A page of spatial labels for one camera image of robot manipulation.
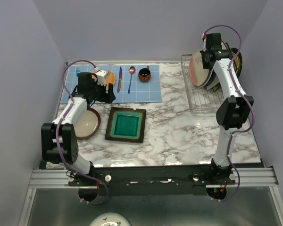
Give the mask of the beige floral round plate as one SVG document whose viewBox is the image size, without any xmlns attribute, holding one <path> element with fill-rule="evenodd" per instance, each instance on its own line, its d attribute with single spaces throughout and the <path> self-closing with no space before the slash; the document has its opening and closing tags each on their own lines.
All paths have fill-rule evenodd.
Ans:
<svg viewBox="0 0 283 226">
<path fill-rule="evenodd" d="M 196 50 L 191 56 L 189 63 L 190 79 L 194 86 L 203 87 L 209 80 L 210 69 L 204 69 L 202 63 L 201 50 Z"/>
</svg>

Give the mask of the black teal square plate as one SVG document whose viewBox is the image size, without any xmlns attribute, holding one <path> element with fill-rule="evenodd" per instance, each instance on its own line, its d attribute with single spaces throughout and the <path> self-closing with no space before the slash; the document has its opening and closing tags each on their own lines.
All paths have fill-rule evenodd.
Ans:
<svg viewBox="0 0 283 226">
<path fill-rule="evenodd" d="M 105 139 L 143 143 L 146 113 L 145 109 L 111 107 Z"/>
</svg>

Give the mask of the red rimmed round plate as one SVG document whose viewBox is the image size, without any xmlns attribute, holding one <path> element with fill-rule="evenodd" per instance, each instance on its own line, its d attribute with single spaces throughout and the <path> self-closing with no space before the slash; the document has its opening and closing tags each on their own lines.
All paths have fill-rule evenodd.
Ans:
<svg viewBox="0 0 283 226">
<path fill-rule="evenodd" d="M 101 117 L 98 111 L 89 108 L 83 113 L 75 126 L 77 139 L 88 139 L 92 137 L 100 128 Z"/>
</svg>

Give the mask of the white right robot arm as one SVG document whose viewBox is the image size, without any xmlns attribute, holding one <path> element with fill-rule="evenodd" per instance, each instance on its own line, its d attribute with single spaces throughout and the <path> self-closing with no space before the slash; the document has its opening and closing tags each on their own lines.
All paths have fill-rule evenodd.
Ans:
<svg viewBox="0 0 283 226">
<path fill-rule="evenodd" d="M 203 68 L 211 69 L 216 74 L 224 95 L 224 101 L 216 112 L 219 125 L 217 150 L 207 174 L 209 182 L 217 185 L 231 174 L 234 135 L 241 132 L 240 128 L 246 122 L 254 100 L 252 96 L 246 95 L 238 81 L 232 52 L 222 49 L 221 34 L 203 34 L 202 39 Z"/>
</svg>

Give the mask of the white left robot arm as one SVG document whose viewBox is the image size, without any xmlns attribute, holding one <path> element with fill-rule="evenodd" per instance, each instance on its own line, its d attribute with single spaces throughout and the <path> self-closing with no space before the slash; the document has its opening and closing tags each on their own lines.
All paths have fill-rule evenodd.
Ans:
<svg viewBox="0 0 283 226">
<path fill-rule="evenodd" d="M 107 84 L 109 71 L 100 69 L 95 73 L 78 73 L 78 84 L 70 93 L 68 104 L 52 122 L 41 127 L 42 158 L 53 164 L 64 163 L 79 172 L 79 181 L 90 186 L 95 181 L 92 163 L 79 154 L 75 125 L 93 102 L 111 104 L 115 99 L 113 84 Z"/>
</svg>

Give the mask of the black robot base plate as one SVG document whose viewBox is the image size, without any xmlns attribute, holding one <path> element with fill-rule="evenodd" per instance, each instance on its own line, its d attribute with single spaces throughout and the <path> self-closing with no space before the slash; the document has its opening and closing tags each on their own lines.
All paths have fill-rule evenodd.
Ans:
<svg viewBox="0 0 283 226">
<path fill-rule="evenodd" d="M 76 175 L 69 186 L 99 189 L 100 195 L 206 195 L 207 186 L 234 185 L 232 168 L 210 165 L 102 167 L 92 169 L 95 180 Z"/>
</svg>

